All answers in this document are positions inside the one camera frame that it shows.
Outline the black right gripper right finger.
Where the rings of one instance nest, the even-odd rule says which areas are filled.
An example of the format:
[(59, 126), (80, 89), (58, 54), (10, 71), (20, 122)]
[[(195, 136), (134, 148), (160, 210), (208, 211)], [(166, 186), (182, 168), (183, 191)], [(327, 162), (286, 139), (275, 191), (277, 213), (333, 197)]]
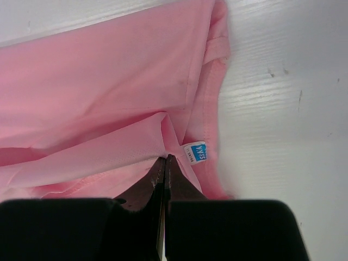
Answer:
[(184, 177), (176, 157), (165, 166), (168, 260), (308, 260), (291, 209), (276, 200), (209, 200)]

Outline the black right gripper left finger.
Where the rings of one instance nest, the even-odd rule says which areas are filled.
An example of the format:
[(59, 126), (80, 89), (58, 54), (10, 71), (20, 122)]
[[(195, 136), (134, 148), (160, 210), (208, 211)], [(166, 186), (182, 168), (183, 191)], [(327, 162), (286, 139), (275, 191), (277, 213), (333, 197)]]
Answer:
[(3, 202), (1, 260), (159, 260), (165, 163), (116, 198)]

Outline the pink t shirt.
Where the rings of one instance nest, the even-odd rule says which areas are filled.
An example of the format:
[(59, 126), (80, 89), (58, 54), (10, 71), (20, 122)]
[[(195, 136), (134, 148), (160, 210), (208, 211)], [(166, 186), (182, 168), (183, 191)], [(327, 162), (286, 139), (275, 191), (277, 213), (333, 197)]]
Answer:
[(116, 197), (170, 154), (227, 198), (227, 16), (225, 1), (179, 1), (1, 48), (1, 200)]

